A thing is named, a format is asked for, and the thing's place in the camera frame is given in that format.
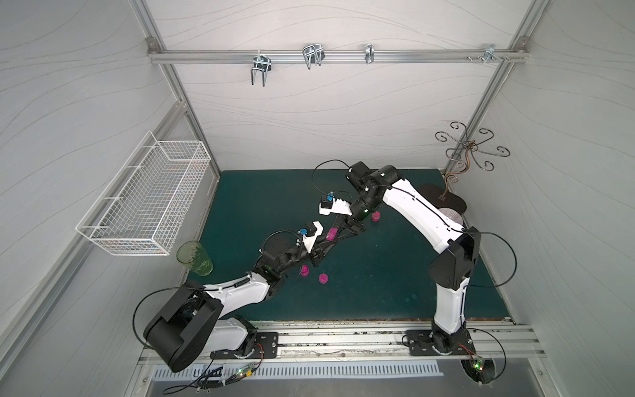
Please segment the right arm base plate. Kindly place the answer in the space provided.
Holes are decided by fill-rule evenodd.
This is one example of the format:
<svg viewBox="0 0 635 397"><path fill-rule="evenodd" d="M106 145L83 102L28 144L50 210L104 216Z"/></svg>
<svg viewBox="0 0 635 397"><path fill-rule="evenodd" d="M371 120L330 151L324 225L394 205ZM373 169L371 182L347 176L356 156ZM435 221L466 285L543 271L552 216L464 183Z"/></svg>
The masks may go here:
<svg viewBox="0 0 635 397"><path fill-rule="evenodd" d="M413 357L462 357L476 353L471 335L465 329L455 334L432 329L408 330L402 337L402 344Z"/></svg>

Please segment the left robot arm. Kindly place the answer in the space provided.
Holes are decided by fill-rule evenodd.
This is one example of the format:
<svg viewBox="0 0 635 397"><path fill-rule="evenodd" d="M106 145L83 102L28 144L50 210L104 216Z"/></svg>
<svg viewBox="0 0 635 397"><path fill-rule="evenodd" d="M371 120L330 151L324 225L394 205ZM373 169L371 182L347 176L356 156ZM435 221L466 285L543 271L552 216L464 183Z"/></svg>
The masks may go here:
<svg viewBox="0 0 635 397"><path fill-rule="evenodd" d="M307 261L318 265L337 243L351 237L351 233L299 235L291 243L273 233L263 241L252 271L218 285L188 281L170 288L172 296L165 305L143 331L133 333L172 372L181 372L205 351L248 358L256 352L258 330L236 311L270 299L284 285L288 271Z"/></svg>

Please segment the magenta paint jar back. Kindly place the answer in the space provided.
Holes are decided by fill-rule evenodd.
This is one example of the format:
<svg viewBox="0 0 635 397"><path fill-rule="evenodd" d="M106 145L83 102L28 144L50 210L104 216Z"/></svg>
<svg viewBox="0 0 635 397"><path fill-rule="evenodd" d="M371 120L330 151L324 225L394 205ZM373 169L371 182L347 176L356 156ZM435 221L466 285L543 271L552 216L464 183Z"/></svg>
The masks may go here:
<svg viewBox="0 0 635 397"><path fill-rule="evenodd" d="M338 228L330 228L328 233L327 233L327 240L330 241L334 241L337 238L337 234L339 232Z"/></svg>

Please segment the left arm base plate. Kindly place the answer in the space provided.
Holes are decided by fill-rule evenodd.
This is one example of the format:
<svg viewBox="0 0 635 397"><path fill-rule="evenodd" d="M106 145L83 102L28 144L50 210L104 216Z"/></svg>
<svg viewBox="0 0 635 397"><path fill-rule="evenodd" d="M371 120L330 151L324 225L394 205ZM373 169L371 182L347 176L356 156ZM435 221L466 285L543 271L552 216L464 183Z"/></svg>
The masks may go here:
<svg viewBox="0 0 635 397"><path fill-rule="evenodd" d="M277 332L252 332L236 350L210 352L216 360L261 360L273 359L278 354L279 334Z"/></svg>

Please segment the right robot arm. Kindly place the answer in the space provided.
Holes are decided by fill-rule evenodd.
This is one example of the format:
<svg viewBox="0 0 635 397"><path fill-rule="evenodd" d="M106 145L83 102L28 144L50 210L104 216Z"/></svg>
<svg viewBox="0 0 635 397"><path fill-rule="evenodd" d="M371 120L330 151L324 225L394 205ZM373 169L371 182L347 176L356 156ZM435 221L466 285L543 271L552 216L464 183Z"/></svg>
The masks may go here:
<svg viewBox="0 0 635 397"><path fill-rule="evenodd" d="M347 180L359 194L349 205L351 219L360 222L384 203L408 220L438 253L428 267L437 292L428 340L436 353L450 355L467 335L466 293L484 233L452 221L392 165L371 170L359 161L348 167Z"/></svg>

